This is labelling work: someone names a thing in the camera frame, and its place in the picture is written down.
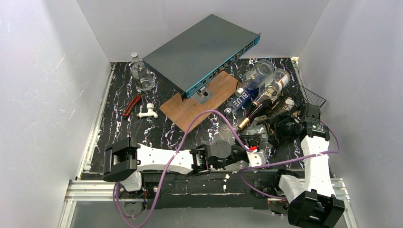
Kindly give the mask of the clear gold label liquor bottle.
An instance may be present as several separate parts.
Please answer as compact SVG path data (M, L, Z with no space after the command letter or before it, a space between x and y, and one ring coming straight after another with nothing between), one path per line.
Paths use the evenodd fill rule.
M263 124L249 127L246 130L246 135L257 135L259 139L259 149L263 150L266 155L271 154L272 145L268 143L268 133Z

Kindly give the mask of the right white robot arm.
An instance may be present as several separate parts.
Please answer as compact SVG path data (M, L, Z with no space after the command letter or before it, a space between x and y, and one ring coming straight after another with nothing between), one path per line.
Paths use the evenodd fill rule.
M321 123L320 106L302 104L298 117L291 110L292 106L287 104L275 105L262 121L272 131L270 144L298 138L305 155L304 184L289 171L278 171L275 178L289 203L288 222L300 228L333 228L343 215L345 204L336 198L331 183L330 130Z

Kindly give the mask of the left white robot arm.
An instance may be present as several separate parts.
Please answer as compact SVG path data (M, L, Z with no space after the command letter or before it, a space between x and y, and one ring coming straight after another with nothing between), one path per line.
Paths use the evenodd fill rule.
M139 144L129 137L106 146L102 179L119 182L128 192L133 192L143 187L143 171L203 175L239 161L249 162L251 156L241 145L229 145L225 141L176 152Z

